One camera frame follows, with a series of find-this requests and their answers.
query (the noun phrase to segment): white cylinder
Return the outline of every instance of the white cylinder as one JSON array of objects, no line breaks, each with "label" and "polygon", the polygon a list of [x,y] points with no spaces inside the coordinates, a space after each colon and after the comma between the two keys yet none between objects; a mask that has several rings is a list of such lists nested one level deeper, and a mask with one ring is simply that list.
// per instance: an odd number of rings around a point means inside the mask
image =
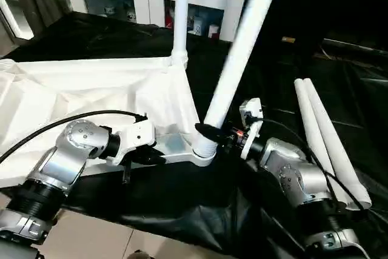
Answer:
[{"label": "white cylinder", "polygon": [[[319,159],[323,169],[334,175],[332,163],[330,162],[329,154],[327,153],[321,131],[319,130],[318,123],[315,119],[314,111],[311,106],[307,90],[304,86],[304,82],[302,79],[296,79],[294,85],[296,95],[298,97],[298,103],[301,111],[304,131],[306,133],[307,143],[315,153],[316,157]],[[329,178],[329,181],[333,187],[333,191],[337,200],[343,203],[344,206],[347,206],[348,199],[345,191],[332,178]]]},{"label": "white cylinder", "polygon": [[[271,2],[248,1],[204,123],[218,128],[222,126]],[[194,152],[205,158],[214,155],[216,147],[216,143],[200,134],[193,145]]]},{"label": "white cylinder", "polygon": [[174,44],[172,49],[172,64],[187,62],[187,9],[189,0],[176,0],[174,18]]},{"label": "white cylinder", "polygon": [[[327,152],[332,161],[332,166],[335,175],[338,179],[350,190],[354,197],[361,203],[361,205],[368,209],[372,202],[365,187],[358,180],[357,174],[354,171],[352,163],[346,154],[344,146],[330,120],[329,115],[324,108],[318,93],[316,92],[313,83],[309,78],[304,80],[307,93],[309,95],[310,103],[312,105],[316,121],[319,125]],[[348,202],[348,209],[357,210],[354,201]]]},{"label": "white cylinder", "polygon": [[1,12],[3,12],[5,19],[7,20],[15,36],[17,38],[23,38],[23,33],[20,30],[19,25],[16,22],[16,19],[13,17],[13,14],[10,8],[8,7],[7,1],[0,0],[0,9],[1,9]]}]

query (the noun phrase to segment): black cable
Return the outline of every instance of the black cable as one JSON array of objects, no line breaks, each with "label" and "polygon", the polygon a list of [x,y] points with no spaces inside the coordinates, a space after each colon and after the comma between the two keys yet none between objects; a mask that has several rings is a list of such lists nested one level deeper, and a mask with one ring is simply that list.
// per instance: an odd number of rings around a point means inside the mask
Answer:
[{"label": "black cable", "polygon": [[115,113],[115,114],[119,114],[119,115],[129,115],[129,116],[133,116],[134,118],[136,118],[136,121],[138,121],[138,119],[142,120],[144,119],[145,117],[142,116],[142,115],[138,115],[136,113],[132,113],[132,112],[126,112],[124,110],[96,110],[94,112],[86,112],[86,113],[80,113],[79,115],[75,115],[75,116],[70,116],[68,118],[64,118],[64,119],[61,119],[59,121],[56,121],[52,124],[48,124],[47,126],[44,126],[42,127],[41,129],[39,130],[36,130],[35,132],[33,132],[32,134],[28,135],[27,137],[25,137],[23,140],[20,140],[20,142],[16,143],[14,146],[12,146],[11,148],[9,148],[9,150],[7,150],[1,157],[0,157],[0,164],[5,160],[7,159],[14,151],[18,150],[21,146],[23,146],[25,143],[29,142],[30,140],[32,140],[33,138],[35,138],[36,136],[40,135],[41,133],[44,133],[56,126],[59,126],[61,124],[64,124],[64,123],[67,123],[69,121],[74,121],[75,119],[78,119],[78,118],[85,118],[87,116],[91,116],[91,115],[103,115],[103,114],[106,114],[106,113]]},{"label": "black cable", "polygon": [[373,221],[369,217],[369,215],[368,215],[369,212],[366,212],[366,210],[363,207],[363,205],[357,200],[357,198],[353,195],[353,193],[335,175],[331,174],[330,172],[326,171],[323,168],[322,164],[320,163],[318,157],[315,155],[314,151],[309,147],[309,145],[296,132],[294,132],[291,128],[287,127],[285,124],[282,124],[282,123],[280,123],[278,121],[275,121],[273,119],[258,118],[256,120],[257,121],[267,121],[269,123],[277,124],[277,125],[285,128],[286,130],[288,130],[290,133],[292,133],[299,140],[299,142],[307,149],[308,154],[313,158],[313,160],[316,162],[316,165],[321,169],[321,171],[325,175],[326,181],[327,181],[327,187],[329,188],[330,193],[333,195],[333,197],[335,197],[335,194],[334,194],[334,191],[333,191],[333,189],[331,187],[331,184],[330,184],[329,180],[327,179],[328,177],[331,177],[334,181],[336,181],[339,184],[339,186],[341,186],[341,188],[346,192],[346,194],[348,194],[348,196],[354,201],[354,203],[360,209],[360,211],[364,212],[366,220],[369,221],[370,223],[372,223],[375,226],[374,229],[377,232],[377,237],[380,239],[380,242],[383,244],[384,248],[386,249],[386,245],[384,245],[384,244],[386,244],[387,241],[383,237],[381,232],[377,231],[378,230],[378,225],[377,225],[377,223],[375,221]]}]

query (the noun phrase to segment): white pole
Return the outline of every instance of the white pole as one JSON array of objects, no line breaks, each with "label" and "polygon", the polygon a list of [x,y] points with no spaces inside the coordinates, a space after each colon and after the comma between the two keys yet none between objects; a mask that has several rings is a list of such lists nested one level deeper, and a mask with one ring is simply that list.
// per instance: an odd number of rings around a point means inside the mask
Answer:
[{"label": "white pole", "polygon": [[[327,152],[329,153],[332,161],[335,175],[350,190],[350,192],[365,209],[370,208],[372,202],[368,195],[368,191],[358,180],[352,163],[346,154],[344,146],[342,145],[342,142],[322,104],[321,99],[319,98],[318,93],[315,90],[313,83],[309,78],[307,78],[304,80],[304,84],[313,107],[316,121],[319,125],[319,130],[321,131]],[[353,201],[348,203],[347,208],[351,210],[358,209]]]},{"label": "white pole", "polygon": [[18,23],[16,22],[16,19],[13,17],[13,14],[8,7],[7,1],[0,0],[0,9],[1,12],[3,12],[5,19],[7,20],[8,24],[10,25],[12,32],[15,34],[17,38],[23,38],[23,33],[19,28]]},{"label": "white pole", "polygon": [[187,64],[186,36],[189,0],[176,0],[174,18],[174,45],[171,52],[172,65]]},{"label": "white pole", "polygon": [[[294,82],[296,95],[298,97],[299,108],[302,115],[304,131],[306,133],[307,143],[319,159],[323,168],[334,175],[332,163],[330,162],[329,154],[327,154],[326,146],[324,144],[321,131],[315,119],[314,111],[310,103],[309,95],[304,86],[302,79],[296,79]],[[341,186],[332,178],[329,181],[333,187],[334,194],[338,201],[347,206],[347,195]]]},{"label": "white pole", "polygon": [[[248,1],[204,123],[218,128],[222,126],[271,2]],[[197,155],[208,158],[214,155],[216,147],[216,143],[198,134],[193,150]]]}]

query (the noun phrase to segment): white base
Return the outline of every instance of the white base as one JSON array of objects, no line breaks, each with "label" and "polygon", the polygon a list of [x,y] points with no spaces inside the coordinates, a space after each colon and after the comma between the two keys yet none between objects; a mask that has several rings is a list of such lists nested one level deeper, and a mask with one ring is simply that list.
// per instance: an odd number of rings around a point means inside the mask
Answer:
[{"label": "white base", "polygon": [[167,163],[190,161],[199,167],[204,167],[208,166],[215,157],[215,154],[208,158],[198,156],[180,134],[159,138],[156,148],[165,154],[163,158],[167,159]]}]

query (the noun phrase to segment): wire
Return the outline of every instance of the wire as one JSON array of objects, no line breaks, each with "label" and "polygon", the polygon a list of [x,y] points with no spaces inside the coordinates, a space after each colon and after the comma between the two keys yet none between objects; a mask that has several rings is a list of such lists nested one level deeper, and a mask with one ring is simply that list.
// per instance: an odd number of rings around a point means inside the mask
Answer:
[{"label": "wire", "polygon": [[322,52],[324,53],[324,55],[325,55],[329,60],[332,60],[332,59],[333,59],[332,57],[330,57],[330,56],[325,52],[325,50],[322,48],[322,46],[320,46],[320,48],[321,48]]},{"label": "wire", "polygon": [[270,218],[282,230],[282,232],[284,232],[285,235],[295,244],[295,246],[300,249],[300,251],[302,251],[303,253],[306,252],[306,249],[299,244],[298,240],[295,239],[293,235],[291,235],[291,233],[285,227],[283,227],[283,225],[275,217],[270,217]]},{"label": "wire", "polygon": [[258,118],[256,119],[258,121],[267,121],[269,123],[273,123],[273,124],[277,124],[283,128],[285,128],[286,130],[288,130],[290,133],[292,133],[298,140],[299,142],[307,149],[308,151],[308,154],[313,158],[313,160],[316,162],[316,165],[321,169],[321,171],[323,172],[323,174],[325,175],[326,177],[326,181],[327,181],[327,187],[329,188],[330,190],[330,193],[332,194],[332,196],[334,197],[334,199],[336,200],[337,204],[338,204],[338,200],[336,199],[336,196],[335,196],[335,193],[334,193],[334,190],[333,190],[333,187],[332,185],[330,184],[330,181],[327,179],[328,177],[331,177],[335,182],[337,182],[339,184],[339,186],[341,186],[341,188],[348,194],[348,196],[354,201],[354,203],[356,204],[356,206],[360,209],[360,210],[365,210],[365,208],[363,207],[363,205],[355,198],[355,196],[352,194],[352,192],[333,174],[331,174],[330,172],[326,171],[321,162],[319,161],[318,157],[315,155],[314,151],[309,147],[309,145],[296,133],[294,132],[292,129],[290,129],[289,127],[287,127],[285,124],[282,124],[278,121],[274,121],[273,119],[268,119],[268,118]]},{"label": "wire", "polygon": [[48,124],[47,126],[44,126],[42,127],[41,129],[39,130],[36,130],[35,132],[33,132],[32,134],[28,135],[27,137],[25,137],[24,139],[20,140],[20,142],[16,143],[14,146],[12,146],[11,148],[9,148],[9,150],[7,150],[1,157],[0,157],[0,164],[5,160],[7,159],[13,152],[15,152],[16,150],[18,150],[21,146],[23,146],[25,143],[31,141],[33,138],[35,138],[36,136],[40,135],[41,133],[44,133],[56,126],[59,126],[61,124],[64,124],[64,123],[67,123],[69,121],[74,121],[75,119],[78,119],[78,118],[85,118],[87,116],[92,116],[92,115],[103,115],[103,114],[106,114],[106,113],[115,113],[115,114],[119,114],[119,115],[129,115],[129,116],[133,116],[134,118],[136,119],[144,119],[145,117],[142,116],[142,115],[138,115],[136,113],[132,113],[132,112],[126,112],[124,110],[96,110],[94,112],[86,112],[86,113],[80,113],[79,115],[75,115],[75,116],[70,116],[68,118],[64,118],[64,119],[61,119],[59,121],[56,121],[52,124]]}]

